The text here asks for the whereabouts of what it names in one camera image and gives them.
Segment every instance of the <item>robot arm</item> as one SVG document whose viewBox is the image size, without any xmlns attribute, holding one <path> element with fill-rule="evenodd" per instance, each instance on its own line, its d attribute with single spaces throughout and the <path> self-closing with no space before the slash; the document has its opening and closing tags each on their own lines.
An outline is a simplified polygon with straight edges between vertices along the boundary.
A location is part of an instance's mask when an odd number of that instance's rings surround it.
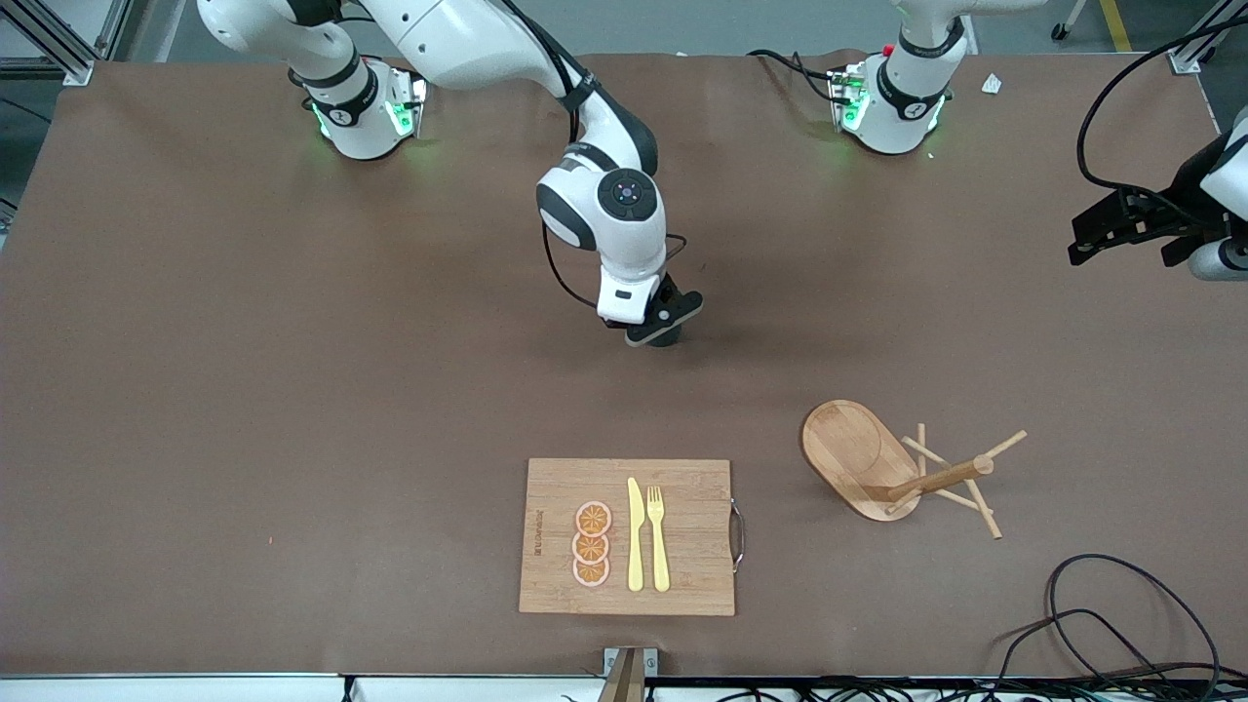
<svg viewBox="0 0 1248 702">
<path fill-rule="evenodd" d="M 905 154 L 936 127 L 948 80 L 966 56 L 961 16 L 1018 12 L 1047 0 L 890 0 L 901 11 L 901 35 L 889 55 L 876 54 L 836 76 L 836 125 L 881 154 Z"/>
<path fill-rule="evenodd" d="M 1184 260 L 1192 275 L 1209 281 L 1248 281 L 1248 109 L 1234 127 L 1179 166 L 1159 194 L 1196 224 L 1147 194 L 1116 190 L 1072 220 L 1072 265 L 1106 249 L 1174 237 L 1162 246 L 1162 262 Z"/>
<path fill-rule="evenodd" d="M 569 245 L 600 254 L 595 307 L 608 326 L 625 329 L 633 346 L 674 339 L 701 310 L 701 296 L 681 294 L 666 275 L 666 219 L 653 180 L 659 162 L 650 130 L 540 26 L 492 0 L 361 4 L 431 84 L 472 90 L 527 79 L 579 116 L 583 136 L 538 182 L 542 219 Z M 313 97 L 322 131 L 344 155 L 378 157 L 411 135 L 396 115 L 411 106 L 413 89 L 402 71 L 359 60 L 332 24 L 341 0 L 198 0 L 198 6 L 227 46 L 291 66 Z"/>
</svg>

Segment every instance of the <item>yellow knife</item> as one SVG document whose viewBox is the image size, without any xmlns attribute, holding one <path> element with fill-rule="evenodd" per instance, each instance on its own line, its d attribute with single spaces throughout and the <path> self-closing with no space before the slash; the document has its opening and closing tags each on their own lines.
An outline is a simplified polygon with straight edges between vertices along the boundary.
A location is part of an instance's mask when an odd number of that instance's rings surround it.
<svg viewBox="0 0 1248 702">
<path fill-rule="evenodd" d="M 628 478 L 628 588 L 639 592 L 641 576 L 641 525 L 645 523 L 645 502 L 635 478 Z"/>
</svg>

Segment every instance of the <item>yellow fork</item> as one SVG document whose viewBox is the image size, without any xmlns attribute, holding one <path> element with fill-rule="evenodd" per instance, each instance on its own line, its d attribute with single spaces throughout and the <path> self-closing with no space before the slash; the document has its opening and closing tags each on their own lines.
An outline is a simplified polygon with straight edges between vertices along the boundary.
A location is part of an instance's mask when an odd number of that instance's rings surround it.
<svg viewBox="0 0 1248 702">
<path fill-rule="evenodd" d="M 654 528 L 654 588 L 666 592 L 671 587 L 671 575 L 668 572 L 668 550 L 663 545 L 663 490 L 658 486 L 645 488 L 645 513 Z"/>
</svg>

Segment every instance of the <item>brown table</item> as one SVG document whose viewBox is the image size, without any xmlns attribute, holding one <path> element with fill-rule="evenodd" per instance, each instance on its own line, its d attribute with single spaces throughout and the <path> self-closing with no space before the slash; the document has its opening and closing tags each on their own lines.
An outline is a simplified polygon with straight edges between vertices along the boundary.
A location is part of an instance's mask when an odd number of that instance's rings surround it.
<svg viewBox="0 0 1248 702">
<path fill-rule="evenodd" d="M 588 59 L 691 239 L 671 270 L 706 309 L 668 350 L 552 280 L 533 186 L 565 121 L 532 85 L 437 91 L 423 141 L 359 164 L 281 66 L 99 66 L 0 256 L 0 670 L 559 673 L 654 645 L 669 673 L 985 673 L 1090 550 L 1242 666 L 1246 289 L 1156 246 L 1066 261 L 1102 195 L 1076 129 L 1124 62 L 968 59 L 940 130 L 882 157 L 774 65 Z M 1161 186 L 1212 135 L 1158 61 L 1090 157 Z M 592 291 L 597 257 L 558 254 Z M 855 516 L 799 450 L 835 397 L 951 458 L 1031 432 L 983 481 L 1005 541 L 935 498 Z M 730 458 L 738 616 L 518 613 L 530 456 Z M 1072 576 L 1154 658 L 1202 656 L 1148 587 Z M 1042 638 L 1013 672 L 1076 668 Z"/>
</svg>

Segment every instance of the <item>wooden plate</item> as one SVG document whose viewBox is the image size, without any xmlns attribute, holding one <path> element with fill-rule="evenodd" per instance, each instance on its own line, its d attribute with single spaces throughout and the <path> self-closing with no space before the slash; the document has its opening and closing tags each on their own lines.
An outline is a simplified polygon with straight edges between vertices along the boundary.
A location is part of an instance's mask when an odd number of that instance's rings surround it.
<svg viewBox="0 0 1248 702">
<path fill-rule="evenodd" d="M 894 513 L 889 488 L 919 477 L 919 466 L 889 427 L 857 402 L 832 400 L 815 407 L 801 427 L 806 461 L 850 507 L 864 517 L 891 522 L 919 505 L 919 497 Z"/>
</svg>

